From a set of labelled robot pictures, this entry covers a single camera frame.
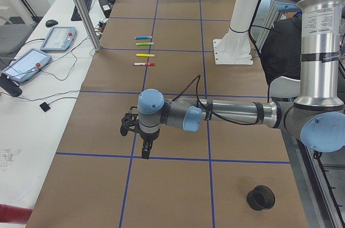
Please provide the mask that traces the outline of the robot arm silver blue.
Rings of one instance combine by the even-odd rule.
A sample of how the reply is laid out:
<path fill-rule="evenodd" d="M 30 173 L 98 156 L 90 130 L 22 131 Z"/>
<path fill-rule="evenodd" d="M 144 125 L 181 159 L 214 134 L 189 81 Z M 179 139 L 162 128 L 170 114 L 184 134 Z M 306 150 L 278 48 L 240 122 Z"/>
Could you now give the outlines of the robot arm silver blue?
<path fill-rule="evenodd" d="M 202 120 L 250 126 L 267 125 L 288 132 L 305 146 L 328 153 L 344 146 L 344 104 L 337 96 L 341 8 L 344 0 L 278 0 L 302 11 L 300 93 L 293 102 L 243 103 L 165 99 L 156 89 L 138 98 L 135 131 L 149 158 L 162 125 L 195 132 Z"/>

